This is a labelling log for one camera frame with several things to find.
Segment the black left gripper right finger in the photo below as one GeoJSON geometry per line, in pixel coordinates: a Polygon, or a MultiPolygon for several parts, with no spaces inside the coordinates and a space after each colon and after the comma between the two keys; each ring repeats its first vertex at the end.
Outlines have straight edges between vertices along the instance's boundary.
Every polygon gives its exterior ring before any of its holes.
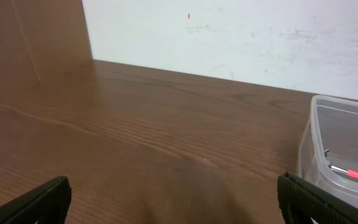
{"type": "Polygon", "coordinates": [[[277,196],[286,224],[358,224],[358,208],[297,175],[278,177],[277,196]]]}

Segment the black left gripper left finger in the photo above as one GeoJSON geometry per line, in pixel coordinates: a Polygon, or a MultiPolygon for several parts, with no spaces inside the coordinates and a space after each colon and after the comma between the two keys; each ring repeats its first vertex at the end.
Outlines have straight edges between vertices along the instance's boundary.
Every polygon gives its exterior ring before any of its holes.
{"type": "Polygon", "coordinates": [[[0,206],[0,224],[64,224],[70,204],[69,180],[58,176],[0,206]]]}

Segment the clear plastic container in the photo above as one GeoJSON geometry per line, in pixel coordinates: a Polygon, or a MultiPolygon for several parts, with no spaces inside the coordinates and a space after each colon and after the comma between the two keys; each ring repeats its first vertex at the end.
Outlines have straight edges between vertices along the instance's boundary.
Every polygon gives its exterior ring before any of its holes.
{"type": "Polygon", "coordinates": [[[324,151],[358,160],[358,101],[316,95],[298,153],[298,176],[358,208],[358,182],[335,174],[324,151]]]}

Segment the small black orange hammer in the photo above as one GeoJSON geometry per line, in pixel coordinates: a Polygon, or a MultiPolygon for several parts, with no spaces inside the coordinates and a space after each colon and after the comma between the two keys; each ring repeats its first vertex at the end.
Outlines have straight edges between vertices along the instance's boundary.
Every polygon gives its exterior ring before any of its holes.
{"type": "Polygon", "coordinates": [[[340,175],[353,182],[358,182],[358,160],[333,154],[329,149],[324,151],[324,158],[328,167],[335,174],[340,175]]]}

